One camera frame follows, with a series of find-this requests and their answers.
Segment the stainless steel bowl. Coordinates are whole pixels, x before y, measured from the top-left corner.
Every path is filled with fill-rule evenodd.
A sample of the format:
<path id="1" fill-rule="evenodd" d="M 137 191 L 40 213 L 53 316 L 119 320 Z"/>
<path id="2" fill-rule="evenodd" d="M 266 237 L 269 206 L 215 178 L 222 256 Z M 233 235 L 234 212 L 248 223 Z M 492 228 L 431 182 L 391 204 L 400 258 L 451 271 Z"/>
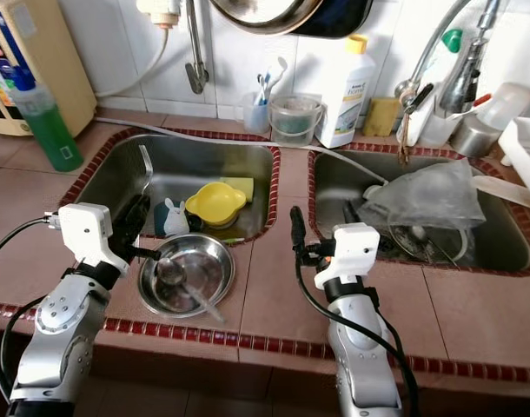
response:
<path id="1" fill-rule="evenodd" d="M 233 255 L 224 242 L 212 235 L 189 233 L 162 240 L 154 250 L 159 251 L 159 261 L 165 259 L 181 265 L 186 270 L 189 285 L 201 290 L 204 297 L 218 308 L 218 303 L 232 286 L 235 274 Z M 207 314 L 184 289 L 167 285 L 157 278 L 157 262 L 142 259 L 137 274 L 139 297 L 146 309 L 169 319 Z"/>

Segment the blue bunny mug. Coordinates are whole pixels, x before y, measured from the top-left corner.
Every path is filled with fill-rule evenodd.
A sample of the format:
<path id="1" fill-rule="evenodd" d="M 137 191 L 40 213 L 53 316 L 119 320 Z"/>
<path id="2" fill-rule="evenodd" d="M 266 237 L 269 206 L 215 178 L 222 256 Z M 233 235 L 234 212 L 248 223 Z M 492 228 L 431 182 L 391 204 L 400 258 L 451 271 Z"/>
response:
<path id="1" fill-rule="evenodd" d="M 165 198 L 155 207 L 153 222 L 154 235 L 158 238 L 175 237 L 190 231 L 184 209 L 170 198 Z"/>

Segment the yellow plastic bowl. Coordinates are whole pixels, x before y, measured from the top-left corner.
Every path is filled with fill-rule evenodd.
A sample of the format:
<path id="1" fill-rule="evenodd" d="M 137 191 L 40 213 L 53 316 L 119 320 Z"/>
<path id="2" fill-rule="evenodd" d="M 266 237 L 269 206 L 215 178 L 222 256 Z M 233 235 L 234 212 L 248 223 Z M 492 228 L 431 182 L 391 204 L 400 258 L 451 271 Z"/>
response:
<path id="1" fill-rule="evenodd" d="M 233 225 L 246 203 L 248 195 L 244 191 L 226 182 L 210 182 L 187 198 L 185 208 L 207 226 L 226 228 Z"/>

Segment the translucent toothbrush cup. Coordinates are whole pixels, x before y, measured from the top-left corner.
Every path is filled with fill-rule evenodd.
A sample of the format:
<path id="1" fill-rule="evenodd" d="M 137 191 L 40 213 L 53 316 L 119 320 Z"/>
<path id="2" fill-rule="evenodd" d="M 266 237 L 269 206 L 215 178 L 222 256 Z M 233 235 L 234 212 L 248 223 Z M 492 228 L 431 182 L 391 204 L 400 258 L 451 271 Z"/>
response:
<path id="1" fill-rule="evenodd" d="M 268 101 L 263 101 L 258 92 L 242 96 L 241 122 L 249 134 L 267 135 L 270 131 Z"/>

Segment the chrome sprayer faucet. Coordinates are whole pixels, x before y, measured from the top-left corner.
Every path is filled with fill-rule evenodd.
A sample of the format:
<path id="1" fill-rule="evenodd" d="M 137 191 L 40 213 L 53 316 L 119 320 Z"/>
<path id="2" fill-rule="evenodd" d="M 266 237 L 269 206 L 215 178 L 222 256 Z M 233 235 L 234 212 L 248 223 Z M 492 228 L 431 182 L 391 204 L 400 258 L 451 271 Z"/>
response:
<path id="1" fill-rule="evenodd" d="M 421 52 L 420 59 L 416 61 L 412 75 L 405 80 L 417 81 L 421 84 L 421 73 L 424 71 L 425 63 L 433 55 L 436 44 L 440 42 L 441 36 L 447 31 L 449 25 L 471 1 L 455 0 L 455 3 L 448 5 L 440 22 L 429 32 L 427 44 Z M 459 54 L 456 64 L 449 72 L 442 87 L 439 103 L 437 103 L 437 108 L 443 110 L 445 114 L 464 114 L 473 107 L 474 100 L 477 98 L 477 83 L 479 83 L 482 60 L 490 43 L 490 31 L 498 20 L 500 7 L 502 7 L 502 0 L 487 0 L 482 9 L 482 15 L 477 20 L 475 36 L 467 41 L 465 51 Z M 397 83 L 394 89 L 394 96 L 397 100 L 399 100 L 399 87 L 403 81 Z"/>

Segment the white plastic spatula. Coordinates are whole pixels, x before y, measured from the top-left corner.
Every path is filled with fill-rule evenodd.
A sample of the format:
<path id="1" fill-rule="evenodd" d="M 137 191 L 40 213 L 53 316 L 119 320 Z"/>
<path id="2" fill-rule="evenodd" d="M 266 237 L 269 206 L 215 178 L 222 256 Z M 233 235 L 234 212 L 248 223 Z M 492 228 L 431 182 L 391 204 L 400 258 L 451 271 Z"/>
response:
<path id="1" fill-rule="evenodd" d="M 476 175 L 472 177 L 471 183 L 479 191 L 530 209 L 530 190 L 522 184 L 515 184 L 490 175 Z"/>

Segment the green dish soap bottle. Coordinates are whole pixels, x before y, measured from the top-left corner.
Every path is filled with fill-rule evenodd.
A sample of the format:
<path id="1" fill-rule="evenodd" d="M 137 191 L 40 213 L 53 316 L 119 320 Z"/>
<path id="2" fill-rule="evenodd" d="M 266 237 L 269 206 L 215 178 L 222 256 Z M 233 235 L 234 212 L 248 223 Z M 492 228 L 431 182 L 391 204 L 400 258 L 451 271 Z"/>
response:
<path id="1" fill-rule="evenodd" d="M 50 89 L 43 83 L 36 83 L 32 72 L 23 66 L 12 67 L 12 78 L 15 88 L 11 91 L 11 99 L 54 170 L 67 172 L 81 167 L 81 150 L 60 116 L 57 100 Z"/>

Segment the clear plastic container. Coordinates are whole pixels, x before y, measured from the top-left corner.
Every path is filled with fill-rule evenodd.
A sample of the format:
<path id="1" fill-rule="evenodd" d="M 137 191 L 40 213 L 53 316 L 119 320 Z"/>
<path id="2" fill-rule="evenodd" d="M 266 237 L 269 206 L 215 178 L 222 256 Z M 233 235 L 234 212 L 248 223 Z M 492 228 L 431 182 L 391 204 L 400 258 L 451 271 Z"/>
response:
<path id="1" fill-rule="evenodd" d="M 477 119 L 492 129 L 503 131 L 530 107 L 530 87 L 522 83 L 503 83 L 492 98 L 477 110 Z"/>

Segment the yellow scouring sponge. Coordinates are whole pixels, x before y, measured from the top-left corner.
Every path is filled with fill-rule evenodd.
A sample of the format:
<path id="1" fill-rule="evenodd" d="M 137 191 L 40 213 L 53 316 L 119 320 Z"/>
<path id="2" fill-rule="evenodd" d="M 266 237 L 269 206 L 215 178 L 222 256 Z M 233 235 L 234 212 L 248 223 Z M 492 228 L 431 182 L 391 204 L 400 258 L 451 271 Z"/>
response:
<path id="1" fill-rule="evenodd" d="M 376 96 L 371 99 L 361 133 L 365 136 L 392 135 L 400 112 L 399 100 L 392 96 Z"/>

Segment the dark red cabinet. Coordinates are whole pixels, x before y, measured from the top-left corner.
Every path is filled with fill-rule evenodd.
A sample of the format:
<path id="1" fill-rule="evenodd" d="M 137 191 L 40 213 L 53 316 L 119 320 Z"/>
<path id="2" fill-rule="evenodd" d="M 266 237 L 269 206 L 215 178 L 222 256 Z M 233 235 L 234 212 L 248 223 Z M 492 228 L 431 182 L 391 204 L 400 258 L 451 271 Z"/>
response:
<path id="1" fill-rule="evenodd" d="M 221 400 L 229 416 L 262 414 L 266 404 L 339 414 L 336 364 L 314 322 L 316 341 L 246 334 L 238 346 L 182 339 L 182 327 L 156 336 L 102 331 L 83 378 L 74 417 L 186 414 L 195 400 Z M 416 359 L 421 417 L 530 417 L 530 334 L 500 339 L 472 334 Z"/>

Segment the steel cup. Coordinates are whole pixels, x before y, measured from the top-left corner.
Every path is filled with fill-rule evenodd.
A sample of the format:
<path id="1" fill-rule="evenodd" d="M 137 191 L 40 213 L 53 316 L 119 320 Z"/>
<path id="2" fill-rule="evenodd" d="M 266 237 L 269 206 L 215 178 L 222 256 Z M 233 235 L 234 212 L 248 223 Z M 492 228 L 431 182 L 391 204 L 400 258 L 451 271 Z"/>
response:
<path id="1" fill-rule="evenodd" d="M 449 137 L 449 146 L 457 154 L 480 158 L 491 154 L 492 147 L 502 134 L 498 129 L 487 126 L 476 114 L 465 114 Z"/>

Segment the steel spoon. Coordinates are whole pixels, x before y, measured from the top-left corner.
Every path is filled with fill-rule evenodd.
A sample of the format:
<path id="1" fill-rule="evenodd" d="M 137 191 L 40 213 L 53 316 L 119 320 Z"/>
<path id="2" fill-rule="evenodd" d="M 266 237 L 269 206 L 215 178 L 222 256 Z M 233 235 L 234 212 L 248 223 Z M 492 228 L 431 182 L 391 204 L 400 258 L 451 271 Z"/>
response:
<path id="1" fill-rule="evenodd" d="M 199 303 L 210 317 L 213 317 L 220 323 L 226 322 L 225 318 L 222 317 L 220 309 L 209 298 L 204 297 L 201 290 L 189 285 L 186 270 L 179 263 L 162 259 L 156 263 L 155 275 L 157 275 L 158 279 L 167 283 L 167 285 L 178 286 L 184 289 L 186 294 L 189 294 L 190 298 L 193 298 L 194 301 Z"/>

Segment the chrome wall tap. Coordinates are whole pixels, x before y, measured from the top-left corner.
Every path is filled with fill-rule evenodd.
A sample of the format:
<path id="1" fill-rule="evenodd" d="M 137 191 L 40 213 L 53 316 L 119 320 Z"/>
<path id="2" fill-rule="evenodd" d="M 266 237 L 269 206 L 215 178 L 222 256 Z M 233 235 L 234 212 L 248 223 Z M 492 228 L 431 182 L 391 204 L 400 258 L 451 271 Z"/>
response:
<path id="1" fill-rule="evenodd" d="M 199 13 L 196 0 L 136 0 L 136 7 L 143 15 L 149 16 L 150 23 L 159 29 L 157 52 L 149 60 L 145 70 L 134 84 L 141 83 L 149 73 L 161 63 L 169 44 L 169 33 L 182 17 L 187 19 L 187 33 L 192 45 L 192 61 L 185 64 L 187 80 L 193 94 L 201 95 L 209 82 L 204 52 L 202 52 L 202 31 L 199 28 Z"/>

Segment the white detergent bottle yellow cap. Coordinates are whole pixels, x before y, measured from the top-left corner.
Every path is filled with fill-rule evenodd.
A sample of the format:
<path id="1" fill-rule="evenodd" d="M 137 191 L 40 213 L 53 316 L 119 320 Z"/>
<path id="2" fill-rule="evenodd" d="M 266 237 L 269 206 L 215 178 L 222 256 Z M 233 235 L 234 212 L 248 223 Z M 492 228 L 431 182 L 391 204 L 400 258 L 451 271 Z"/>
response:
<path id="1" fill-rule="evenodd" d="M 325 106 L 318 142 L 328 149 L 353 141 L 361 108 L 373 86 L 377 66 L 366 52 L 368 37 L 353 33 L 341 50 L 325 60 L 325 78 L 320 82 Z"/>

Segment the clear small plastic bucket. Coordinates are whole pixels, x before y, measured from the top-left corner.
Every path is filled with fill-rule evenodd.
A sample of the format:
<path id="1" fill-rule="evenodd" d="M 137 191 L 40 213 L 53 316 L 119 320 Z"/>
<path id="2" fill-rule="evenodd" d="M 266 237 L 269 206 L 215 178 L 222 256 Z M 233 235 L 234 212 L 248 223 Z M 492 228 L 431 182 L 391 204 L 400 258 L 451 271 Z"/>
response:
<path id="1" fill-rule="evenodd" d="M 273 96 L 268 101 L 270 140 L 285 147 L 308 146 L 315 138 L 325 108 L 317 96 Z"/>

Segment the clear plastic bag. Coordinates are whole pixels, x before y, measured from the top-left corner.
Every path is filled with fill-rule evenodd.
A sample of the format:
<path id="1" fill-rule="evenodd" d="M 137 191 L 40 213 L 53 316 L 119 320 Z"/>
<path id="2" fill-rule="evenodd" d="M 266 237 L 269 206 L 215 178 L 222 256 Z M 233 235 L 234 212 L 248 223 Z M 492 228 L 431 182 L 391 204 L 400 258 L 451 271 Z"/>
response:
<path id="1" fill-rule="evenodd" d="M 467 160 L 432 164 L 385 183 L 357 208 L 369 225 L 470 229 L 487 221 Z"/>

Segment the blue toothbrush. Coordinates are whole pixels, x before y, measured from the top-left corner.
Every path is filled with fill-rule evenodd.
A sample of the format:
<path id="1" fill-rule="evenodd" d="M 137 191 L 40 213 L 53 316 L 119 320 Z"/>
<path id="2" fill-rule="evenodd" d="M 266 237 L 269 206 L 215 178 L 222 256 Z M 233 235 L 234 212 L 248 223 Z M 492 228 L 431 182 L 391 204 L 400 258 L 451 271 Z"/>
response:
<path id="1" fill-rule="evenodd" d="M 260 84 L 260 90 L 258 90 L 257 95 L 255 96 L 256 106 L 266 106 L 266 104 L 268 104 L 270 81 L 272 81 L 272 73 L 265 72 L 258 75 L 257 82 Z"/>

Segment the white thin tube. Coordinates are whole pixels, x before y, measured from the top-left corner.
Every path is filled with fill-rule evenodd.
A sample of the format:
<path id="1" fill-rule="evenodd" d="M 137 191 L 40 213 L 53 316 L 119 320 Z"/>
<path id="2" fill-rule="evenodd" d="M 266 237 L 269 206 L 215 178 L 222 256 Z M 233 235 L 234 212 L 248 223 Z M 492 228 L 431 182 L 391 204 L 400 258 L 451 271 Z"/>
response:
<path id="1" fill-rule="evenodd" d="M 146 78 L 149 78 L 150 73 L 153 72 L 164 59 L 167 47 L 169 47 L 169 33 L 171 32 L 171 28 L 169 25 L 161 25 L 159 28 L 161 28 L 161 42 L 159 43 L 159 49 L 156 52 L 156 55 L 150 59 L 149 66 L 147 66 L 143 72 L 138 73 L 137 77 L 133 81 L 130 81 L 130 83 L 127 83 L 126 86 L 111 91 L 95 92 L 96 98 L 109 98 L 110 96 L 122 94 L 123 92 L 129 91 L 138 86 L 138 84 L 142 83 Z"/>

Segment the steel sink basin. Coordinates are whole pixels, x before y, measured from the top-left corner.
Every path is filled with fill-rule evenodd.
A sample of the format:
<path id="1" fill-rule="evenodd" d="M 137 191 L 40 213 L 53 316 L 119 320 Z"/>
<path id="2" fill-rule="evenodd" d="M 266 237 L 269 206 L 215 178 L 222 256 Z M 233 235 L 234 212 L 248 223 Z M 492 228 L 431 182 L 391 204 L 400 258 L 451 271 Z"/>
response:
<path id="1" fill-rule="evenodd" d="M 205 233 L 233 245 L 261 237 L 277 220 L 280 198 L 280 148 L 266 146 L 262 136 L 226 134 L 207 130 L 176 129 L 173 136 L 141 128 L 114 134 L 66 192 L 60 205 L 89 202 L 117 215 L 131 197 L 141 194 L 143 165 L 139 144 L 149 148 L 154 164 L 149 187 L 151 208 L 170 198 L 187 198 L 221 177 L 255 179 L 254 200 L 246 203 L 233 225 L 205 228 Z"/>
<path id="2" fill-rule="evenodd" d="M 348 202 L 356 205 L 364 190 L 381 178 L 393 180 L 432 164 L 451 162 L 459 154 L 444 149 L 416 149 L 409 164 L 399 164 L 399 150 L 388 144 L 356 143 L 338 149 L 339 156 L 313 154 L 310 170 L 309 222 L 318 237 L 331 234 L 344 222 Z M 449 262 L 445 255 L 456 255 L 460 236 L 435 234 L 439 243 L 435 268 L 491 275 L 530 275 L 530 209 L 494 195 L 479 194 L 479 202 L 487 221 L 472 231 L 473 245 L 458 261 Z"/>

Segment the round steel plate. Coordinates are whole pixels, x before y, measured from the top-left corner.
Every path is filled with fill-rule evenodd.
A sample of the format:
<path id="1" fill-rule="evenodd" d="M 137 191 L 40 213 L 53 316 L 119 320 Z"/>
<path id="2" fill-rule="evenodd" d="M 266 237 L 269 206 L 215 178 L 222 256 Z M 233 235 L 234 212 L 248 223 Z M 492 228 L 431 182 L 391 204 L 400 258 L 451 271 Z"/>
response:
<path id="1" fill-rule="evenodd" d="M 392 225 L 389 227 L 389 234 L 396 243 L 396 246 L 416 261 L 426 261 L 428 263 L 442 262 L 457 266 L 460 258 L 463 258 L 470 249 L 471 235 L 465 229 L 457 230 L 459 250 L 457 250 L 456 255 L 449 254 L 421 226 Z"/>

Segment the yellow-green sponge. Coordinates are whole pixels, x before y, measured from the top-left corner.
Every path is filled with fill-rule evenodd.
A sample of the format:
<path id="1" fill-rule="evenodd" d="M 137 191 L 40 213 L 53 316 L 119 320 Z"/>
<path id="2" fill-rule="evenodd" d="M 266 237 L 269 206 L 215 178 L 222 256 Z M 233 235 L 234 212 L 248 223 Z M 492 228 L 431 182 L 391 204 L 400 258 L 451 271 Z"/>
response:
<path id="1" fill-rule="evenodd" d="M 229 184 L 230 187 L 240 190 L 244 195 L 247 203 L 254 200 L 255 179 L 250 177 L 221 177 L 220 182 Z"/>

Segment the white toothbrush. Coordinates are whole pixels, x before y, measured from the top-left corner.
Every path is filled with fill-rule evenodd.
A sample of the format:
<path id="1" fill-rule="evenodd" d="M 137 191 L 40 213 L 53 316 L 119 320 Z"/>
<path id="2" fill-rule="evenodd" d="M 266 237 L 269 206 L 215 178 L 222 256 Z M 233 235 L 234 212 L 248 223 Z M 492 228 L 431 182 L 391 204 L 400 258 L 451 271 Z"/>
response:
<path id="1" fill-rule="evenodd" d="M 266 79 L 265 89 L 263 91 L 265 98 L 269 98 L 269 96 L 272 95 L 273 88 L 275 88 L 276 84 L 281 81 L 286 71 L 288 71 L 288 60 L 282 58 L 282 56 L 278 56 L 275 61 L 270 64 L 268 67 L 268 73 L 266 73 L 268 79 Z"/>

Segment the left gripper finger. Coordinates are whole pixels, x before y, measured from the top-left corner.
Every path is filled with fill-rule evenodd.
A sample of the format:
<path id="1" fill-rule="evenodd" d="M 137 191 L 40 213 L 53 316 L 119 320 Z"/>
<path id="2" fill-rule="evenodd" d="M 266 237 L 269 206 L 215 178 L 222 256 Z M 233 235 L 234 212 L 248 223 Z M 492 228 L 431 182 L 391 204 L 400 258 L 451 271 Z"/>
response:
<path id="1" fill-rule="evenodd" d="M 146 223 L 149 222 L 151 211 L 151 198 L 149 195 L 139 194 L 136 205 L 136 237 L 135 246 L 140 248 L 142 246 L 141 239 L 145 234 Z"/>
<path id="2" fill-rule="evenodd" d="M 116 215 L 116 255 L 129 257 L 130 250 L 136 240 L 134 211 L 137 198 L 131 197 L 122 210 Z"/>

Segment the hanging black pan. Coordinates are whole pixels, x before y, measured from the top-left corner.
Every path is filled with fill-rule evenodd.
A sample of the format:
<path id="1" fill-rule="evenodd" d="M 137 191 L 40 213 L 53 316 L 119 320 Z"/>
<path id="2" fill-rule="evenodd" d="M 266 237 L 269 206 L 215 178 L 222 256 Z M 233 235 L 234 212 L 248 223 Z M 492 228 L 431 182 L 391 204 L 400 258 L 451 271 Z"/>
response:
<path id="1" fill-rule="evenodd" d="M 352 35 L 368 19 L 374 0 L 321 0 L 321 4 L 292 35 L 340 39 Z"/>

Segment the beige water ionizer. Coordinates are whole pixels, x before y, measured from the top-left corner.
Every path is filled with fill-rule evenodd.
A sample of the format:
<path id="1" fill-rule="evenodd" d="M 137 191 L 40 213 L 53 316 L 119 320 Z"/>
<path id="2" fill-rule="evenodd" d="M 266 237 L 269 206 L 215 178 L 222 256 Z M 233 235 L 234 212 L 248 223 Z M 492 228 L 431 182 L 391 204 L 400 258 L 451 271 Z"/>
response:
<path id="1" fill-rule="evenodd" d="M 0 0 L 0 134 L 30 136 L 10 98 L 15 68 L 51 92 L 72 135 L 93 120 L 97 99 L 58 0 Z"/>

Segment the hanging steel wok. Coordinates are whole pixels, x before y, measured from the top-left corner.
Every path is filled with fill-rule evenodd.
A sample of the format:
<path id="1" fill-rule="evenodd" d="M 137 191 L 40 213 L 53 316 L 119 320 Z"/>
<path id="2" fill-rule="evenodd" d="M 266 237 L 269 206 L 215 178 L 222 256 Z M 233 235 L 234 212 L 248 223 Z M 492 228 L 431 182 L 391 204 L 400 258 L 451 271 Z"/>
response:
<path id="1" fill-rule="evenodd" d="M 235 27 L 254 35 L 284 35 L 324 8 L 326 0 L 209 0 Z"/>

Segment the white bottle green cap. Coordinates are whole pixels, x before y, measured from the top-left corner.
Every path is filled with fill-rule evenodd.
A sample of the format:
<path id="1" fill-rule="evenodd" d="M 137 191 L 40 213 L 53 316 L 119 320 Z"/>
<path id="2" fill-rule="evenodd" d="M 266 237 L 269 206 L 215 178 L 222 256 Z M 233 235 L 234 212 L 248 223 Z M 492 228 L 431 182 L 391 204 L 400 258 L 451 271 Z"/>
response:
<path id="1" fill-rule="evenodd" d="M 445 119 L 443 111 L 437 109 L 443 83 L 456 64 L 462 49 L 463 31 L 451 29 L 444 32 L 436 44 L 433 55 L 425 63 L 421 73 L 421 86 L 417 98 L 423 99 L 420 106 L 409 116 L 407 144 L 415 147 L 437 148 L 447 143 L 454 123 Z"/>

